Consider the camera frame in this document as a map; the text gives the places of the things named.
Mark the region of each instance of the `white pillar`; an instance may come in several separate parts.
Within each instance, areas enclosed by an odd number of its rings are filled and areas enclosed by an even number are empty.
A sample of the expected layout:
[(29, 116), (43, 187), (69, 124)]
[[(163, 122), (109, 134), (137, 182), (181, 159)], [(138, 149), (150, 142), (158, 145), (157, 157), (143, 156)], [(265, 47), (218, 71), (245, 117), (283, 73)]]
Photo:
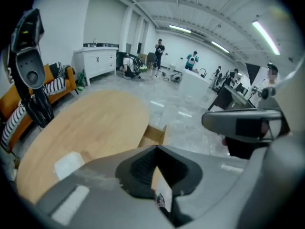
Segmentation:
[(150, 23), (147, 21), (146, 26), (144, 28), (144, 35), (143, 35), (143, 41), (142, 41), (142, 46), (141, 46), (141, 51), (140, 53), (144, 53), (145, 48), (146, 48), (146, 42), (147, 40), (147, 34), (148, 34), (148, 28), (150, 26)]
[(132, 44), (132, 47), (130, 49), (130, 53), (133, 54), (133, 55), (136, 55), (137, 52), (138, 52), (138, 45), (139, 45), (141, 31), (145, 30), (145, 28), (142, 28), (143, 21), (144, 21), (144, 18), (142, 16), (140, 16), (138, 18), (137, 27), (135, 29), (133, 44)]
[(127, 43), (130, 20), (132, 18), (132, 11), (133, 11), (133, 5), (128, 6), (124, 14), (121, 37), (120, 37), (120, 45), (119, 45), (120, 52), (126, 52), (126, 43)]

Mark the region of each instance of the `striped cushion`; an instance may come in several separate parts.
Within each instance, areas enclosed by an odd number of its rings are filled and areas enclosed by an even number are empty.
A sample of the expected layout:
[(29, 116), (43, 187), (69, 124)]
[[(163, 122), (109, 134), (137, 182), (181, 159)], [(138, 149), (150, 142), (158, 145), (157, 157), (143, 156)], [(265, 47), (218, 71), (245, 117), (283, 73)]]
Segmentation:
[(66, 90), (66, 82), (63, 77), (56, 78), (54, 81), (45, 85), (44, 92), (47, 96), (58, 94)]
[(1, 146), (7, 150), (9, 150), (8, 145), (11, 137), (15, 133), (18, 125), (21, 120), (26, 115), (25, 107), (21, 104), (21, 100), (19, 101), (17, 109), (13, 112), (13, 114), (8, 119), (1, 136)]

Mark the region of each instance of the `box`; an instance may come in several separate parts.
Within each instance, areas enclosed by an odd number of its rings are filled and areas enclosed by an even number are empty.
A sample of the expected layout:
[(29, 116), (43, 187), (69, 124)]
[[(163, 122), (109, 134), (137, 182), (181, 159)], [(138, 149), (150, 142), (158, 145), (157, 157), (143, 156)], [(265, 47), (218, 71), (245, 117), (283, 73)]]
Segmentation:
[(139, 53), (138, 57), (145, 65), (147, 65), (147, 55), (146, 54)]

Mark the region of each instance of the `ceiling light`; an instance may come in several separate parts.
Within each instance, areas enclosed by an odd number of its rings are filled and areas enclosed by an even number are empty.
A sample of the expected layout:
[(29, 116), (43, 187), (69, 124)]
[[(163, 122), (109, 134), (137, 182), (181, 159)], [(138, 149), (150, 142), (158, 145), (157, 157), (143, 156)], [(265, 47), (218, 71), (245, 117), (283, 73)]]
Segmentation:
[(275, 43), (269, 36), (269, 34), (266, 32), (266, 30), (261, 26), (261, 24), (258, 21), (254, 21), (252, 23), (254, 27), (261, 33), (261, 35), (265, 38), (269, 46), (271, 47), (272, 51), (274, 52), (275, 55), (281, 55), (280, 51), (276, 47)]
[(178, 26), (170, 25), (170, 27), (172, 29), (176, 29), (176, 30), (180, 30), (180, 31), (183, 31), (183, 32), (191, 33), (190, 30), (187, 30), (187, 29), (184, 29), (184, 28), (181, 28), (181, 27), (178, 27)]
[(215, 45), (216, 47), (219, 47), (220, 49), (224, 50), (225, 52), (229, 53), (228, 50), (226, 50), (224, 47), (222, 47), (221, 45), (217, 44), (216, 42), (212, 41), (212, 44)]

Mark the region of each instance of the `orange sofa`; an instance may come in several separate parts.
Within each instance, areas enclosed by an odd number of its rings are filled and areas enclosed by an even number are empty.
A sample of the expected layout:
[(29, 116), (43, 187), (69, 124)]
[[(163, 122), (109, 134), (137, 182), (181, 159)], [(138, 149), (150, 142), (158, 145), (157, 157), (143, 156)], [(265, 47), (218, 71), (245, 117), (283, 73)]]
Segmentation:
[[(46, 74), (46, 80), (45, 84), (48, 84), (52, 81), (54, 81), (54, 77), (50, 71), (49, 65), (44, 66), (44, 71)], [(76, 83), (74, 80), (73, 76), (73, 69), (71, 67), (67, 68), (67, 74), (68, 74), (68, 79), (65, 79), (66, 82), (66, 90), (64, 92), (55, 94), (55, 95), (50, 95), (49, 100), (50, 103), (56, 102), (58, 99), (63, 97), (64, 95), (68, 94), (69, 92), (76, 90)], [(16, 86), (13, 85), (7, 93), (0, 99), (0, 111), (2, 112), (5, 120), (7, 121), (9, 117), (12, 115), (12, 113), (17, 109), (18, 103), (20, 101), (19, 94), (17, 92)], [(15, 133), (11, 137), (9, 146), (8, 146), (8, 152), (11, 152), (14, 145), (22, 135), (22, 133), (27, 129), (27, 127), (32, 123), (31, 118), (29, 117), (28, 114), (26, 114), (23, 118), (23, 120), (20, 122), (19, 126), (17, 127)]]

